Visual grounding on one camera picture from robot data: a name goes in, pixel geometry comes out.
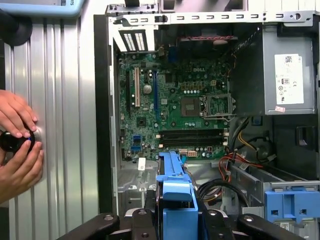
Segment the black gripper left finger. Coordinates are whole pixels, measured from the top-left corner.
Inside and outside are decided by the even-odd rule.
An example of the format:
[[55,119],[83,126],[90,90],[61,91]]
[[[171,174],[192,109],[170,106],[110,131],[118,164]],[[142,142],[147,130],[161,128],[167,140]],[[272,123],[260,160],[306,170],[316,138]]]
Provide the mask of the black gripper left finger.
[[146,192],[144,208],[128,210],[124,218],[101,213],[70,232],[60,240],[156,240],[156,192]]

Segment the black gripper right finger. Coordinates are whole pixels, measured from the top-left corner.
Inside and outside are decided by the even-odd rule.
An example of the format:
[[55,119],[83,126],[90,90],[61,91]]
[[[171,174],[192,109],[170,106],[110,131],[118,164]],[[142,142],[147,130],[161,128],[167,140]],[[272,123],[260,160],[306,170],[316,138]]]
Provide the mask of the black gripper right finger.
[[235,221],[219,210],[207,209],[197,197],[198,235],[200,240],[298,240],[299,236],[248,213],[239,215]]

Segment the person's right hand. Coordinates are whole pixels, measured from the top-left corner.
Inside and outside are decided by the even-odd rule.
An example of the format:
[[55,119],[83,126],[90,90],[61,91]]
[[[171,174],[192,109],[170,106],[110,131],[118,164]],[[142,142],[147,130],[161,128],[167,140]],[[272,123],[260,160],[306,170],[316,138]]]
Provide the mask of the person's right hand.
[[24,193],[42,178],[42,143],[37,141],[32,149],[30,146],[31,141],[25,141],[11,160],[0,166],[1,203]]

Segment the person's left hand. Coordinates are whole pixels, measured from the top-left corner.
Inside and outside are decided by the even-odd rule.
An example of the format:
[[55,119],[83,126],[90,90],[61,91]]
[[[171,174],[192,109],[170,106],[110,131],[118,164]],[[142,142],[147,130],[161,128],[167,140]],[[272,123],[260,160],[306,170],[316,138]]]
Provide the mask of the person's left hand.
[[20,96],[7,90],[0,91],[0,126],[17,138],[28,138],[36,131],[36,114]]

